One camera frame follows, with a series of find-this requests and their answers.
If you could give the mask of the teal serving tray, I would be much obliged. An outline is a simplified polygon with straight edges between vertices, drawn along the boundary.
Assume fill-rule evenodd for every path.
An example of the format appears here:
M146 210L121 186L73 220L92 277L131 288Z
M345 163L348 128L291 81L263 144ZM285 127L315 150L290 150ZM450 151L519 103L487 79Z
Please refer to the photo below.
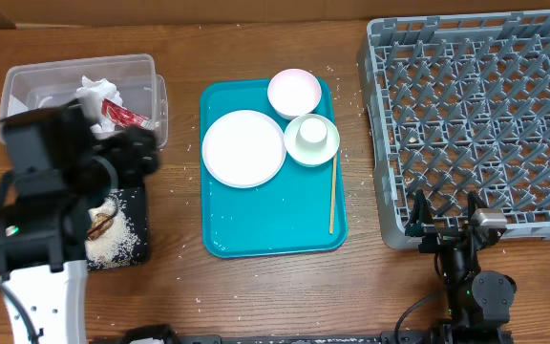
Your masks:
M261 112L285 130L267 99L270 79L217 82L201 95L201 148L209 126L236 110ZM215 179L201 158L202 240L223 259L328 251L349 231L342 176L337 166L333 233L329 233L332 161L305 167L289 154L279 172L254 188L234 188Z

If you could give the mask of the pink white bowl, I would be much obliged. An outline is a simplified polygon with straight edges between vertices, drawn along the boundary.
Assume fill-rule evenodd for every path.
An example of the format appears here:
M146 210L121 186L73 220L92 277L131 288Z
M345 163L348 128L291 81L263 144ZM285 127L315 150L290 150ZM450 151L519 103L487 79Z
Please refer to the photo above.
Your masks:
M322 88L318 79L302 69L286 69L271 78L267 98L276 113L292 120L311 113L320 103Z

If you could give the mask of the grey dishwasher rack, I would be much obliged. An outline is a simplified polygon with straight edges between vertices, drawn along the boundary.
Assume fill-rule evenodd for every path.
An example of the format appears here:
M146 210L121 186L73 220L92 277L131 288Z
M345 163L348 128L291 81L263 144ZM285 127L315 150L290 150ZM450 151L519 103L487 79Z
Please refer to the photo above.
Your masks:
M476 193L550 240L550 10L374 19L357 61L387 246L416 247L417 191L441 226Z

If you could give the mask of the red snack wrapper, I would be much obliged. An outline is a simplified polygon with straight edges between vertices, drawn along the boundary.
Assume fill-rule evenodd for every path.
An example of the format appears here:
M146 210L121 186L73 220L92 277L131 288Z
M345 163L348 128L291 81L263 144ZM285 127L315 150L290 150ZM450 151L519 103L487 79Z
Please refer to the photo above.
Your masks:
M114 124L123 128L137 126L146 130L153 129L153 122L150 119L116 105L108 99L102 101L101 113Z

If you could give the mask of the black plastic tray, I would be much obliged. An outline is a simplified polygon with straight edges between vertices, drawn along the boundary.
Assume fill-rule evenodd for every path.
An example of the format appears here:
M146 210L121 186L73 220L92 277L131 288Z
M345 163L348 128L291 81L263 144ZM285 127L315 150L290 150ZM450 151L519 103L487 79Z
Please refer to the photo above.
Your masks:
M121 199L126 202L124 213L134 225L134 232L139 238L139 244L133 250L132 263L125 267L142 264L149 259L149 226L145 188L141 186L112 192L121 193Z

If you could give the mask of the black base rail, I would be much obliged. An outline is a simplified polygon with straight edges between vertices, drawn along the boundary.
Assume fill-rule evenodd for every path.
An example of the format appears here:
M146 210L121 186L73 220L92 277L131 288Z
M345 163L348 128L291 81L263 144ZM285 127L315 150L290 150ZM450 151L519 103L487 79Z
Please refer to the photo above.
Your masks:
M511 332L502 333L503 343L515 343ZM430 338L428 331L400 331L401 344L437 343L436 338ZM114 344L121 343L121 338L97 337L89 343ZM194 335L178 337L177 343L182 344L394 344L393 331L382 332L379 335L309 335L309 336L254 336L254 337L221 337L219 335Z

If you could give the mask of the large white plate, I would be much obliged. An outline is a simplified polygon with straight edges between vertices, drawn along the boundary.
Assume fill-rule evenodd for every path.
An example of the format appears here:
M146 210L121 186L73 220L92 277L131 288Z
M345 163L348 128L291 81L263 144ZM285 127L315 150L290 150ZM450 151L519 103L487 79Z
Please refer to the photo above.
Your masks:
M235 188L259 186L271 180L285 162L284 132L261 112L233 111L209 126L201 157L218 182Z

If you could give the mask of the brown fried food stick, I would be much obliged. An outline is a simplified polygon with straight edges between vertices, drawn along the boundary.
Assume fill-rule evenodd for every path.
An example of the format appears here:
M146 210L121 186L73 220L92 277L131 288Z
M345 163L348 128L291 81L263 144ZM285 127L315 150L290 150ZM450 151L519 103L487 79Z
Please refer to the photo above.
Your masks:
M114 223L114 218L118 213L118 206L116 205L111 213L97 213L94 218L90 229L87 232L87 239L89 241L96 240L105 231L107 231Z

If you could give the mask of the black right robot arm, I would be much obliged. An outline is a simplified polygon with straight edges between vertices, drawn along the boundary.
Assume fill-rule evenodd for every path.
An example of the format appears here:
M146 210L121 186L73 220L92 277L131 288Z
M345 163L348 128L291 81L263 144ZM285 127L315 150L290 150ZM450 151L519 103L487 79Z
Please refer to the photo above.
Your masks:
M489 208L475 191L467 196L468 220L460 229L438 226L428 200L415 192L405 234L419 237L418 250L434 257L434 268L443 281L436 291L410 306L393 330L393 340L415 343L511 343L512 334L501 327L510 321L510 308L517 292L515 280L493 270L483 270L477 253L494 246L506 232L507 220L499 209ZM406 317L418 307L447 297L448 319L435 321L424 333L401 333Z

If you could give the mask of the white cup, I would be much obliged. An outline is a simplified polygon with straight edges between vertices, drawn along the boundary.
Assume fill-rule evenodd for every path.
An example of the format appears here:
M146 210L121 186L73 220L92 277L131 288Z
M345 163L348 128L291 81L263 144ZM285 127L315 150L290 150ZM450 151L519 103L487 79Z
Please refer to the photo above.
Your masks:
M300 138L304 143L319 145L328 135L326 125L318 118L306 118L299 127Z

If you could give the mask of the white napkin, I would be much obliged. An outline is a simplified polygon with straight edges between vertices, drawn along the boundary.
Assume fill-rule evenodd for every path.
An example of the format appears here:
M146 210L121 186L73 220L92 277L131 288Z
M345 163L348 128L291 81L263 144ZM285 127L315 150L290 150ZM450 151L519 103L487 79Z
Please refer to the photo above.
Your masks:
M115 123L102 114L102 105L105 100L113 102L115 105L123 104L122 97L116 85L106 78L93 81L85 75L81 78L81 87L75 92L78 97L87 97L93 112L92 117L96 119L96 124L91 130L96 134L113 133Z

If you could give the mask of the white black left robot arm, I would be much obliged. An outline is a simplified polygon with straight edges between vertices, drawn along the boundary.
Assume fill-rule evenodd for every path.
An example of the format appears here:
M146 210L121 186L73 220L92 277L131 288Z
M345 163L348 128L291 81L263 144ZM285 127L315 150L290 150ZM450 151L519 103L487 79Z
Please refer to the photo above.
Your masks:
M13 204L0 205L0 288L17 343L84 343L90 209L158 168L153 132L5 125Z

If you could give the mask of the clear plastic bin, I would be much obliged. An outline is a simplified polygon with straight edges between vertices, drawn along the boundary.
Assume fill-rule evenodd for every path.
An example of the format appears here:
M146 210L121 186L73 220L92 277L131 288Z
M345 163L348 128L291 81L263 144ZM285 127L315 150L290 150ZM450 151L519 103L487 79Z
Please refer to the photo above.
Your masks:
M107 85L121 106L146 117L157 147L168 140L168 99L149 54L126 54L20 65L9 69L0 102L0 119L75 98L83 86Z

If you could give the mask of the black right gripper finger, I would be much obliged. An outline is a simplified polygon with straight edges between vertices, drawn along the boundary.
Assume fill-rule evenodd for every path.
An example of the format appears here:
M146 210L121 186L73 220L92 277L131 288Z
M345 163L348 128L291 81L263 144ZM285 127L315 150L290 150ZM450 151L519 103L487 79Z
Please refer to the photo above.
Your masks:
M473 216L478 209L485 207L485 203L475 191L470 191L467 196L467 204L468 223L470 226L474 226L476 221Z
M419 189L413 197L413 208L408 222L405 224L405 235L409 237L423 237L434 230L434 220L430 206Z

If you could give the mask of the wooden chopstick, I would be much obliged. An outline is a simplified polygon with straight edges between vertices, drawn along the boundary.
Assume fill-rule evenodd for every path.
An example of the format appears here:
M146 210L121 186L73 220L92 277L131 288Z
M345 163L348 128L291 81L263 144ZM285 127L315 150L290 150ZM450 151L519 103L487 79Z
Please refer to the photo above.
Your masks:
M335 155L332 158L330 212L329 212L329 227L328 227L328 233L330 235L333 235L334 233L334 217L335 217L335 209L336 209L337 165L338 165L338 153L335 153Z

